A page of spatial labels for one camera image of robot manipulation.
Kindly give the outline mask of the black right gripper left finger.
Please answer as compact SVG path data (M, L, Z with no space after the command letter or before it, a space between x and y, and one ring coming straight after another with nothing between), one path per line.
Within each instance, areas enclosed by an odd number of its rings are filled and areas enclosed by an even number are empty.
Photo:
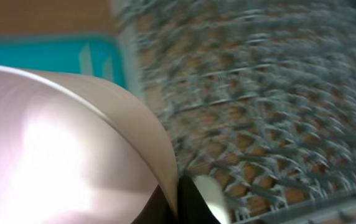
M165 195L158 185L152 193L147 204L141 213L135 218L132 224L173 224L174 215L165 198Z

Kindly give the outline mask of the white ceramic cup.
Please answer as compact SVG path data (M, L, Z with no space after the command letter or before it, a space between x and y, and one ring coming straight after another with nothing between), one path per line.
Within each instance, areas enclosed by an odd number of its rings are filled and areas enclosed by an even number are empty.
M212 177L200 175L194 178L194 184L212 215L221 224L231 224L230 214L219 183Z

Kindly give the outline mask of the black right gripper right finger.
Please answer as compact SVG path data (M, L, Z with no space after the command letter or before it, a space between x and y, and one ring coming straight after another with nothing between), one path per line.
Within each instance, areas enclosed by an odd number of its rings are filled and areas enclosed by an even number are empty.
M177 188L179 224L220 224L207 204L218 185L209 177L182 175Z

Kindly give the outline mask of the wooden chopstick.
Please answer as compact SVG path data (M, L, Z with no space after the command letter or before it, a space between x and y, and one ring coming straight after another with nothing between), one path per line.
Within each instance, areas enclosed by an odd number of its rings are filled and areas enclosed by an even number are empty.
M105 80L113 82L113 59L112 57L108 57L105 59L102 65L102 74Z
M78 54L80 72L82 75L94 76L90 44L85 44Z

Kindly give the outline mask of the pink shallow bowl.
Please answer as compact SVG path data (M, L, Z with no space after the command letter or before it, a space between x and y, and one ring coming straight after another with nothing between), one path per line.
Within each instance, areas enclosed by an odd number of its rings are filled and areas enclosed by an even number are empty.
M154 113L107 80L0 66L0 223L131 223L177 165Z

